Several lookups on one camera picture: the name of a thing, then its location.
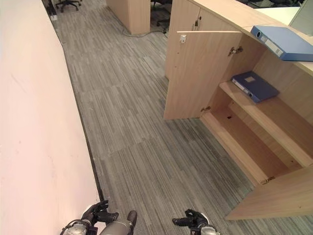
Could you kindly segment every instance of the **cabinet door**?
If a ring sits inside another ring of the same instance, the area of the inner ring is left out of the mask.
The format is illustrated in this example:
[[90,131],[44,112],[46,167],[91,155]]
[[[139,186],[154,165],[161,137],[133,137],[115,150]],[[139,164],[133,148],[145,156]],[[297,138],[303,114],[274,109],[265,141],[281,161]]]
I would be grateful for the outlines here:
[[168,79],[172,77],[174,56],[178,46],[174,41],[174,35],[177,31],[195,30],[195,22],[199,12],[200,7],[187,0],[173,1],[165,64],[165,76]]
[[[185,43],[180,37],[186,36]],[[173,35],[176,45],[173,76],[170,79],[165,119],[196,118],[208,104],[238,48],[241,32],[185,31]]]
[[313,166],[258,185],[226,219],[255,219],[313,213]]
[[230,23],[214,16],[212,13],[201,8],[198,19],[197,31],[239,31]]

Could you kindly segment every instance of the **power cord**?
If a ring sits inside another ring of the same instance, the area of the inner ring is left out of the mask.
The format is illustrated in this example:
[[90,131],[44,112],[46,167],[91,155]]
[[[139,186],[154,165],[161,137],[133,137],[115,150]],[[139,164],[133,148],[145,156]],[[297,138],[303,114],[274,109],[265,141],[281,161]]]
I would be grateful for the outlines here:
[[126,34],[126,33],[125,33],[125,27],[123,26],[123,31],[122,31],[122,34],[123,34],[124,36],[126,36],[126,37],[131,37],[131,38],[143,38],[143,37],[147,36],[147,35],[150,34],[150,33],[163,33],[164,36],[165,36],[166,38],[168,38],[167,35],[166,35],[166,31],[165,31],[165,30],[164,30],[164,31],[155,30],[155,31],[151,31],[151,32],[149,32],[149,33],[143,34],[143,35],[132,35],[132,34]]

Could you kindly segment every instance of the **gray striped carpet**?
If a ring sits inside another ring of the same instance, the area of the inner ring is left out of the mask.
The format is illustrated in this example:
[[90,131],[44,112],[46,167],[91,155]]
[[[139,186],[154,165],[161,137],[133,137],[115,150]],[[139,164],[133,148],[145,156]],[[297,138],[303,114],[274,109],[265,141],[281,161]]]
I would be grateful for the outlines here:
[[[162,17],[153,12],[152,25]],[[135,234],[187,235],[171,222],[187,208],[223,235],[312,234],[312,216],[224,219],[253,186],[198,119],[163,120],[162,33],[124,36],[104,0],[85,0],[78,12],[67,6],[54,24],[110,211],[137,210]]]

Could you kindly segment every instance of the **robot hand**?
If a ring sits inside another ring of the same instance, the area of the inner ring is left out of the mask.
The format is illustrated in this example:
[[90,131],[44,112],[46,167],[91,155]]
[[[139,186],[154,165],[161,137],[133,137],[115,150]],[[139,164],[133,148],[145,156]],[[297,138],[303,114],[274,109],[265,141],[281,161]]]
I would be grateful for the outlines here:
[[172,222],[177,226],[188,226],[191,235],[220,235],[204,214],[191,209],[186,210],[185,214],[185,218],[172,219]]
[[81,219],[68,223],[60,235],[97,235],[97,222],[105,222],[106,228],[100,235],[133,235],[137,221],[137,212],[131,211],[127,219],[117,219],[118,213],[108,213],[108,201],[102,201],[86,210]]

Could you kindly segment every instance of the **wooden panel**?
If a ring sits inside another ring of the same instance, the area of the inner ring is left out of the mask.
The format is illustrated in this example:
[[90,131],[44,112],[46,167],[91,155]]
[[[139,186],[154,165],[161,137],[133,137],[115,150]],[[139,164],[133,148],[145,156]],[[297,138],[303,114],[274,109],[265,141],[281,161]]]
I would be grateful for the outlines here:
[[288,170],[230,109],[206,113],[201,120],[258,183]]
[[217,88],[208,104],[210,112],[226,108],[232,99],[220,88]]
[[150,32],[151,3],[148,0],[128,0],[130,33]]
[[211,12],[203,9],[200,9],[198,22],[199,26],[196,29],[198,31],[239,31],[231,24],[221,20],[220,18],[213,15]]
[[313,166],[259,185],[226,219],[254,219],[313,213]]
[[200,8],[187,0],[173,0],[165,63],[165,76],[168,79],[172,77],[175,53],[179,47],[175,34],[177,31],[194,30],[199,12]]
[[[209,13],[215,15],[226,23],[232,25],[244,34],[254,38],[250,33],[254,25],[272,25],[287,27],[292,31],[296,31],[298,35],[309,43],[313,44],[313,37],[301,34],[299,31],[282,24],[281,22],[258,12],[247,5],[236,0],[189,0],[195,5],[203,8]],[[313,62],[294,62],[300,69],[313,76]]]
[[235,0],[189,0],[235,28],[280,22]]
[[229,108],[233,111],[260,140],[290,169],[300,169],[301,165],[270,136],[255,120],[253,120],[238,104],[232,101]]
[[313,164],[313,127],[279,98],[257,105],[232,82],[220,87],[302,166]]
[[107,5],[130,31],[128,0],[107,0]]
[[230,80],[234,75],[253,70],[263,53],[267,50],[261,43],[245,34],[241,38],[239,46],[244,50],[233,57],[221,82]]
[[279,98],[313,125],[313,77],[269,50],[253,69],[279,90]]
[[165,119],[195,118],[201,114],[212,97],[237,47],[242,33],[236,31],[189,31],[175,35],[179,44],[176,51],[173,77],[170,80]]

